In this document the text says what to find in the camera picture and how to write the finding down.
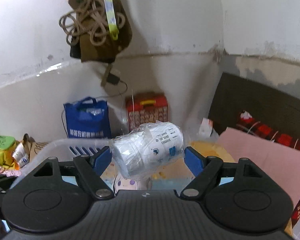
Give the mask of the red patterned gift box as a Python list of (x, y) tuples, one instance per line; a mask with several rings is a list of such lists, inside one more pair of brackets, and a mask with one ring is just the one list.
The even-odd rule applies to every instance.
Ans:
[(129, 131), (141, 124), (168, 122), (168, 101), (163, 93), (147, 92), (125, 98)]

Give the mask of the white bottle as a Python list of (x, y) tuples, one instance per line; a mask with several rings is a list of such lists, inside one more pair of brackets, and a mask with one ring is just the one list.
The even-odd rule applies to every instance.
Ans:
[(141, 124), (127, 135), (110, 141), (117, 168), (126, 179), (140, 180), (181, 157), (184, 151), (181, 129), (171, 122)]

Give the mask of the brown hanging bag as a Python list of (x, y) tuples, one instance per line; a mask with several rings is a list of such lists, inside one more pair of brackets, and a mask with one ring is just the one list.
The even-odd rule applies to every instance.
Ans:
[(59, 26), (66, 33), (70, 57), (81, 62), (106, 65), (101, 86), (119, 53), (132, 40), (132, 28), (121, 0), (69, 0), (72, 11), (62, 16)]

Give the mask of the red black plaid blanket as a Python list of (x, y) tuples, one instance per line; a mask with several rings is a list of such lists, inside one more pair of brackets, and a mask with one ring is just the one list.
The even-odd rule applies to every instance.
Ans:
[(250, 135), (300, 151), (299, 138), (294, 138), (288, 134), (281, 133), (277, 129), (271, 128), (270, 126), (258, 121), (247, 111), (240, 113), (236, 123), (236, 128)]

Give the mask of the black charger plug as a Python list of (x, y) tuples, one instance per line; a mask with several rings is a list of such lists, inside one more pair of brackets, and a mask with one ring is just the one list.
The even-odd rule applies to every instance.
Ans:
[(107, 83), (110, 83), (112, 85), (118, 85), (120, 82), (120, 78), (114, 74), (109, 73), (106, 79)]

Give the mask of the small white snack packet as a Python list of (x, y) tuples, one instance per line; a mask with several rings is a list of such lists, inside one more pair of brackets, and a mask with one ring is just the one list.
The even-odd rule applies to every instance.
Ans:
[(22, 143), (15, 148), (12, 157), (18, 168), (22, 168), (30, 162), (29, 154)]

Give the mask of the pink pillow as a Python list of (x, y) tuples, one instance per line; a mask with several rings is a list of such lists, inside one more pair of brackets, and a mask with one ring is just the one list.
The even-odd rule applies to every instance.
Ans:
[(290, 196), (293, 204), (300, 200), (300, 151), (242, 131), (227, 128), (216, 143), (235, 161), (248, 158)]

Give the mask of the brown paper burger bag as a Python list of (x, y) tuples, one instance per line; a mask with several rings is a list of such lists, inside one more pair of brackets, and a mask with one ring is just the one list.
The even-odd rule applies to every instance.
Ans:
[(26, 152), (29, 154), (30, 162), (33, 161), (38, 153), (49, 144), (48, 142), (36, 142), (33, 137), (30, 137), (27, 133), (24, 134), (22, 143)]

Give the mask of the green yellow tin box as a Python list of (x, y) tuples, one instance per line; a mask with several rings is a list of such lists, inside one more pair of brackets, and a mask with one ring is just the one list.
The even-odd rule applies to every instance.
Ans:
[(0, 135), (0, 165), (11, 167), (14, 163), (12, 154), (17, 146), (14, 137)]

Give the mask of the clear plastic perforated basket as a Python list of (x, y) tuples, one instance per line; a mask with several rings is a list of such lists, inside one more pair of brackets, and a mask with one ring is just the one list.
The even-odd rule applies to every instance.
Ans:
[(48, 143), (39, 153), (21, 169), (21, 175), (13, 182), (10, 189), (21, 182), (32, 170), (48, 157), (56, 157), (59, 161), (72, 161), (80, 155), (92, 156), (109, 145), (107, 139), (61, 139)]

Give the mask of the white-haired plush doll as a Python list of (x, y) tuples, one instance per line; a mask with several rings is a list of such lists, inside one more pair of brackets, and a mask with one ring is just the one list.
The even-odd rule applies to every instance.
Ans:
[(152, 180), (150, 177), (141, 180), (126, 179), (119, 172), (113, 181), (113, 190), (117, 194), (120, 190), (150, 190), (152, 188)]

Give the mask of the dark wooden headboard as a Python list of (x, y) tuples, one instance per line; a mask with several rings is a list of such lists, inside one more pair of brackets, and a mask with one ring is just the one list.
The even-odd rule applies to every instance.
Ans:
[(300, 99), (273, 87), (223, 73), (214, 94), (208, 118), (217, 132), (234, 128), (241, 111), (281, 133), (300, 139)]

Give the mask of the blue non-woven shopping bag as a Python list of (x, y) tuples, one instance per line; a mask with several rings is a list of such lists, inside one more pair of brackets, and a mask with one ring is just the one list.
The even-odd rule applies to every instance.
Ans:
[(111, 137), (109, 107), (105, 100), (86, 97), (63, 105), (69, 138), (104, 139)]

